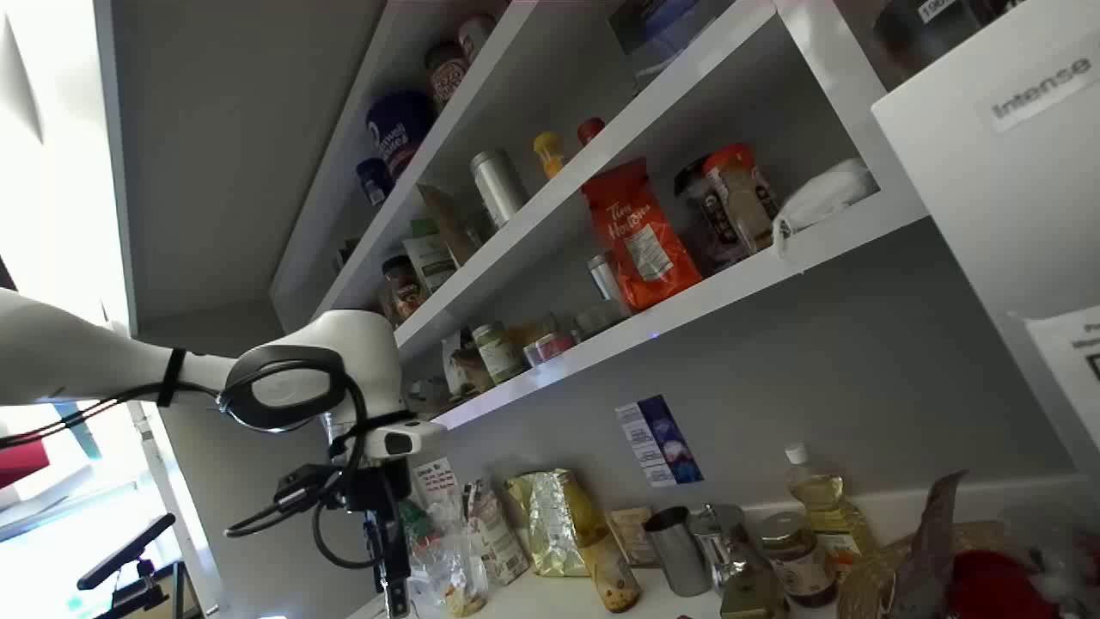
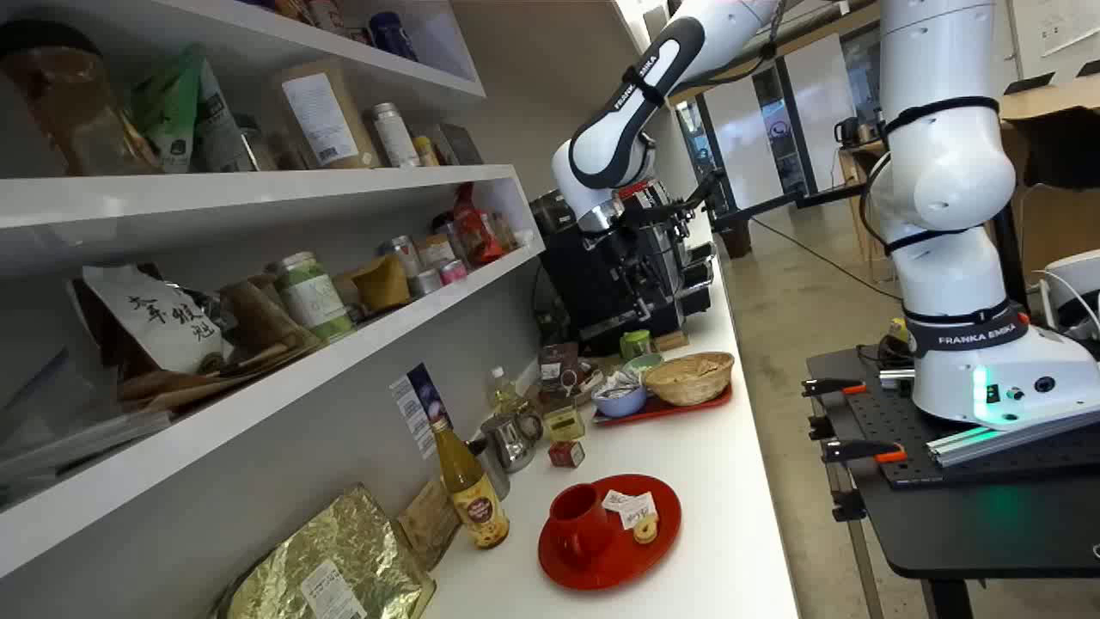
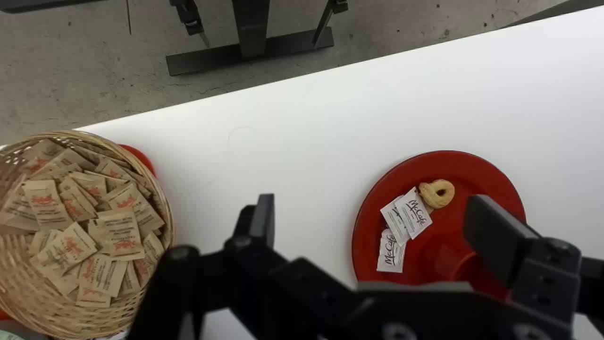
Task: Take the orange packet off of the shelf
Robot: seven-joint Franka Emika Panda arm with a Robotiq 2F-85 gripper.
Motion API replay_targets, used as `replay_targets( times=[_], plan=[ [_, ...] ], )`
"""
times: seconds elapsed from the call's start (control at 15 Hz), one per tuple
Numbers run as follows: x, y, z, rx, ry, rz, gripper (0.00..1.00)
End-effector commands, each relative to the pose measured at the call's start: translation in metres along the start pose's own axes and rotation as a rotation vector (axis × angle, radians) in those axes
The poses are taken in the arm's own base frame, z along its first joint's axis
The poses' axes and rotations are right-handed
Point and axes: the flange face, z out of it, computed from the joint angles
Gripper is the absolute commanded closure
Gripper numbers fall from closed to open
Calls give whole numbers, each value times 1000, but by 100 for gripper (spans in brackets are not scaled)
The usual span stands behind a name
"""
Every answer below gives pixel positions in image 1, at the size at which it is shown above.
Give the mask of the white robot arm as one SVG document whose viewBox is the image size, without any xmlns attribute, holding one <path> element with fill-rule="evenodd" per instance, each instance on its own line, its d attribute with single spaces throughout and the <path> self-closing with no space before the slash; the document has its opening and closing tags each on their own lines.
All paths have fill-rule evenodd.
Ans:
<svg viewBox="0 0 1100 619">
<path fill-rule="evenodd" d="M 143 344 L 95 327 L 24 291 L 0 291 L 0 400 L 87 400 L 60 430 L 99 408 L 180 392 L 208 392 L 237 427 L 294 434 L 312 421 L 328 434 L 328 462 L 296 467 L 276 502 L 232 527 L 261 533 L 304 510 L 349 506 L 363 517 L 374 583 L 391 619 L 412 612 L 408 542 L 399 502 L 408 496 L 408 458 L 437 434 L 402 400 L 402 353 L 391 323 L 374 308 L 323 308 L 307 327 L 255 344 L 237 356 Z"/>
</svg>

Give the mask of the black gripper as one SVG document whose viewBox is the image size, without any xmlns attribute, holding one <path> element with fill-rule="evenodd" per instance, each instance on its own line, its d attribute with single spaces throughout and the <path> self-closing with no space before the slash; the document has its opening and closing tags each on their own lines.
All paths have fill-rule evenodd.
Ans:
<svg viewBox="0 0 1100 619">
<path fill-rule="evenodd" d="M 408 498 L 408 465 L 385 462 L 377 467 L 353 472 L 345 498 L 363 517 L 368 567 L 374 587 L 385 597 L 389 614 L 408 612 L 408 542 L 402 528 L 402 502 Z"/>
</svg>

